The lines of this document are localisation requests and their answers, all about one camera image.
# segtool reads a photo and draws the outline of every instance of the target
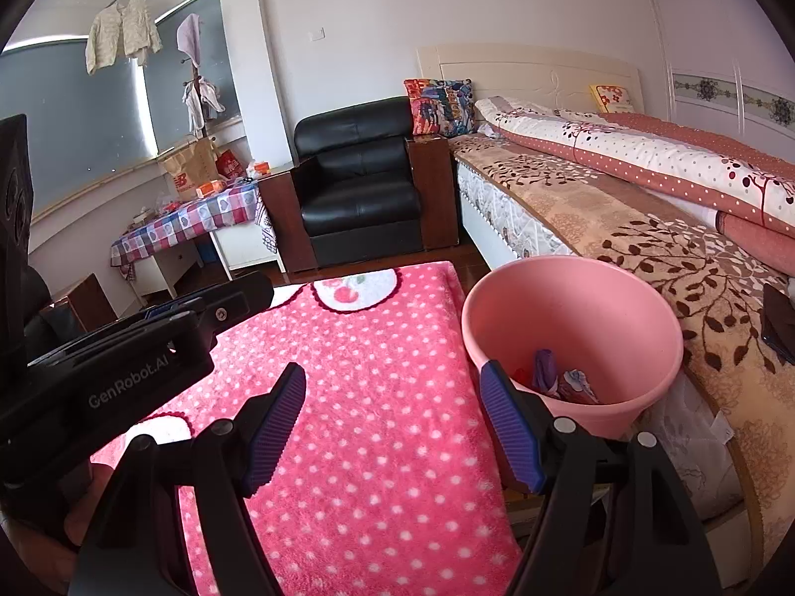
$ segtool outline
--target white cardigan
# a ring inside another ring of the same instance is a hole
[[[116,3],[94,18],[86,45],[86,69],[92,75],[114,64],[118,55],[138,59],[143,66],[149,50],[157,53],[162,48],[146,0],[130,0],[126,6]]]

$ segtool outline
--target blue gripper pad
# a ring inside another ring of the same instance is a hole
[[[244,497],[254,495],[273,477],[305,397],[306,375],[297,363],[287,365],[267,395],[256,397],[268,400],[269,406],[249,440],[249,464],[241,480]]]
[[[540,493],[546,482],[541,448],[527,422],[529,415],[520,407],[523,397],[497,362],[480,370],[480,396],[514,475]]]

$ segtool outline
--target yellow cushion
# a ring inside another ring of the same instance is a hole
[[[632,99],[626,87],[618,85],[591,85],[591,93],[600,112],[634,112]]]

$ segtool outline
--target paper bag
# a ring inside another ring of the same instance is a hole
[[[216,154],[209,139],[199,139],[164,158],[163,167],[171,174],[180,200],[196,199],[196,188],[217,179]]]

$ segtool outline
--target hanging clothes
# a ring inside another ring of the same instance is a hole
[[[199,92],[196,92],[196,86],[193,84],[193,81],[190,81],[185,86],[182,102],[188,106],[188,123],[190,131],[196,138],[201,136],[201,131],[206,122],[204,121],[204,113],[202,113],[201,107],[203,102],[207,103],[218,113],[226,110],[218,100],[219,96],[218,88],[204,76],[199,79]]]
[[[126,6],[115,3],[94,18],[86,45],[86,70],[109,67],[118,56],[134,58],[146,65],[149,51],[163,48],[158,28],[146,9],[146,0],[130,0]]]
[[[200,24],[201,18],[191,13],[176,29],[176,48],[188,54],[196,69],[201,67]]]

